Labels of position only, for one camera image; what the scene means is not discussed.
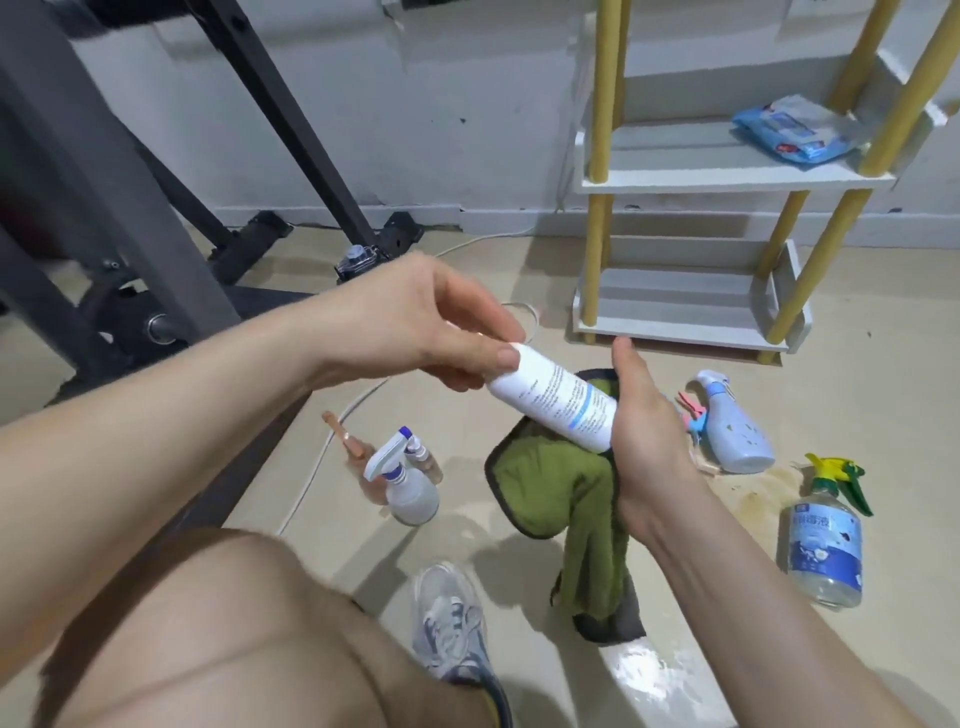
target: power cord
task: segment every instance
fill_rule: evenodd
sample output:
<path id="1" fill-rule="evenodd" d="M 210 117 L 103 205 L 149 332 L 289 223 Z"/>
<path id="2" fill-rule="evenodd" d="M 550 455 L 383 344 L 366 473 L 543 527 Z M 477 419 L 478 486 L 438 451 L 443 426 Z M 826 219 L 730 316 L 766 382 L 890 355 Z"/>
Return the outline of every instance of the power cord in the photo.
<path id="1" fill-rule="evenodd" d="M 498 232 L 493 235 L 480 235 L 478 237 L 471 238 L 467 242 L 454 245 L 452 248 L 447 248 L 445 251 L 437 253 L 436 257 L 443 257 L 444 255 L 453 253 L 454 251 L 459 251 L 461 248 L 465 248 L 467 245 L 473 245 L 473 243 L 477 243 L 481 240 L 493 240 L 499 237 L 520 237 L 522 235 L 528 235 L 533 231 L 534 231 L 533 228 L 530 228 L 529 230 L 518 231 L 518 232 Z M 540 312 L 537 311 L 529 303 L 525 303 L 523 301 L 504 301 L 502 303 L 503 305 L 512 305 L 512 306 L 517 306 L 519 308 L 525 308 L 534 317 L 533 330 L 530 332 L 530 334 L 526 338 L 526 341 L 524 342 L 524 344 L 529 344 L 531 341 L 533 341 L 534 336 L 536 336 L 537 332 L 540 330 Z M 378 381 L 373 387 L 368 389 L 366 392 L 364 392 L 362 395 L 360 395 L 358 398 L 356 398 L 354 401 L 348 404 L 347 408 L 340 413 L 340 416 L 337 419 L 341 423 L 344 422 L 347 419 L 347 417 L 349 417 L 357 407 L 363 404 L 370 395 L 376 392 L 380 387 L 382 387 L 392 378 L 393 378 L 392 376 L 388 376 L 385 379 L 380 379 L 380 381 Z M 333 432 L 330 432 L 330 434 L 326 436 L 326 441 L 324 442 L 324 446 L 321 448 L 320 454 L 317 456 L 317 461 L 314 463 L 313 472 L 310 474 L 310 477 L 307 478 L 306 483 L 303 485 L 303 489 L 300 491 L 300 494 L 297 496 L 297 500 L 294 502 L 294 505 L 290 509 L 290 512 L 287 514 L 286 518 L 283 519 L 283 524 L 280 526 L 280 528 L 276 532 L 277 536 L 283 535 L 283 532 L 287 529 L 287 526 L 290 525 L 290 521 L 293 520 L 294 515 L 297 513 L 297 510 L 300 508 L 300 504 L 303 503 L 303 499 L 306 498 L 307 491 L 310 490 L 310 486 L 313 483 L 314 478 L 317 476 L 317 471 L 320 469 L 320 464 L 323 462 L 324 455 L 326 455 L 326 451 L 329 449 L 330 443 L 333 442 L 333 438 L 334 438 Z"/>

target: concrete floor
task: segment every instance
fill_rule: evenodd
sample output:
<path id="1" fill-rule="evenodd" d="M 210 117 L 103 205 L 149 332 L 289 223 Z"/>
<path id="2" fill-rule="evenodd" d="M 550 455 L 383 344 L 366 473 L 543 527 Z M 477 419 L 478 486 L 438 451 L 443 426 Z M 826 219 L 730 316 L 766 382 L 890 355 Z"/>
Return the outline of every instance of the concrete floor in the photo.
<path id="1" fill-rule="evenodd" d="M 468 239 L 428 233 L 437 253 Z M 247 282 L 290 290 L 333 285 L 330 263 L 344 249 L 337 231 L 300 229 L 280 241 Z M 542 311 L 533 346 L 576 371 L 607 366 L 606 346 L 565 338 L 581 240 L 494 239 L 447 262 L 501 300 Z M 824 611 L 841 637 L 933 728 L 956 727 L 960 660 L 944 639 L 960 612 L 960 547 L 953 514 L 960 491 L 949 459 L 960 406 L 960 251 L 844 250 L 813 299 L 814 327 L 782 367 L 729 352 L 639 344 L 663 391 L 699 369 L 725 372 L 740 403 L 778 454 L 768 473 L 723 476 L 714 490 L 771 556 L 780 510 L 797 497 L 804 453 L 855 458 L 876 516 L 864 523 L 865 588 L 860 607 Z M 524 325 L 529 317 L 518 312 Z M 0 419 L 41 406 L 63 367 L 16 322 L 0 325 Z M 518 419 L 485 392 L 458 395 L 420 373 L 387 383 L 347 420 L 374 443 L 408 425 L 444 468 L 439 515 L 405 528 L 360 494 L 336 444 L 318 463 L 325 409 L 340 412 L 369 387 L 357 382 L 315 394 L 228 522 L 283 533 L 304 564 L 347 590 L 399 639 L 409 638 L 407 577 L 444 558 L 466 566 L 484 601 L 492 662 L 527 726 L 716 726 L 733 721 L 659 570 L 632 544 L 628 565 L 648 639 L 598 650 L 547 605 L 563 539 L 534 542 L 500 512 L 482 463 Z M 0 692 L 0 722 L 26 725 L 36 672 Z"/>

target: hand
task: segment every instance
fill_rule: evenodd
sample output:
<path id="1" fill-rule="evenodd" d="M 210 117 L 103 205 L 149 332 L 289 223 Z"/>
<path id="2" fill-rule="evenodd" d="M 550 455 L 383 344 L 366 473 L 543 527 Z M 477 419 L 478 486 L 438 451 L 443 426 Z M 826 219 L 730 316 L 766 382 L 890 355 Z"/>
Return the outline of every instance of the hand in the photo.
<path id="1" fill-rule="evenodd" d="M 613 341 L 620 398 L 613 419 L 613 459 L 620 477 L 620 519 L 638 541 L 650 532 L 653 509 L 684 487 L 706 487 L 690 460 L 677 408 L 654 384 L 629 338 Z"/>
<path id="2" fill-rule="evenodd" d="M 466 392 L 520 362 L 504 343 L 524 339 L 511 313 L 476 280 L 420 253 L 291 308 L 319 327 L 310 329 L 322 361 L 315 388 L 423 369 Z"/>

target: white shelf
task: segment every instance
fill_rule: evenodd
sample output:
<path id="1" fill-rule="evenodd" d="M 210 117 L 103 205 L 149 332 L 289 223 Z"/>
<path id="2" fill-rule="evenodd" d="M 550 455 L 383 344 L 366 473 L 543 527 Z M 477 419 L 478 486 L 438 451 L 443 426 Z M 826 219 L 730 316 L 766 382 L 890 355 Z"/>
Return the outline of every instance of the white shelf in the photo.
<path id="1" fill-rule="evenodd" d="M 813 167 L 780 161 L 741 139 L 731 116 L 790 93 L 823 103 L 846 57 L 780 61 L 756 66 L 638 76 L 625 80 L 627 122 L 613 132 L 606 182 L 586 179 L 591 101 L 574 139 L 573 188 L 584 194 L 663 194 L 889 188 L 930 132 L 946 115 L 928 104 L 893 174 L 867 178 L 856 173 L 860 155 Z M 877 54 L 874 72 L 854 116 L 875 130 L 909 74 L 887 52 Z"/>
<path id="2" fill-rule="evenodd" d="M 785 341 L 764 338 L 800 274 L 792 240 L 766 281 L 753 275 L 764 241 L 614 236 L 611 245 L 595 326 L 580 320 L 579 287 L 574 295 L 577 333 L 793 353 L 813 325 L 808 303 Z"/>

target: baseboard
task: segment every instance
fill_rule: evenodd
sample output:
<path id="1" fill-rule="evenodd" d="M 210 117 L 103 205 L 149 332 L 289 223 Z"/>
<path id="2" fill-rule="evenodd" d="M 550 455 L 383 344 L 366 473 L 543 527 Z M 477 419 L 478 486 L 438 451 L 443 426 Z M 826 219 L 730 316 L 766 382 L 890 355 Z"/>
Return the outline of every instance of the baseboard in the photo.
<path id="1" fill-rule="evenodd" d="M 293 225 L 337 227 L 326 207 L 273 207 Z M 364 214 L 375 228 L 399 211 L 408 211 L 421 225 L 450 226 L 473 235 L 527 233 L 583 237 L 587 233 L 587 211 L 536 209 L 464 209 L 455 205 L 364 206 Z M 240 227 L 258 212 L 254 207 L 216 207 L 213 210 L 225 225 Z M 777 223 L 776 212 L 644 212 L 618 210 L 611 232 L 616 235 L 703 236 L 764 239 Z M 798 245 L 813 245 L 829 220 L 825 212 L 800 216 L 792 237 Z M 862 215 L 847 235 L 847 245 L 864 248 L 952 248 L 960 249 L 960 215 L 914 213 L 868 213 Z"/>

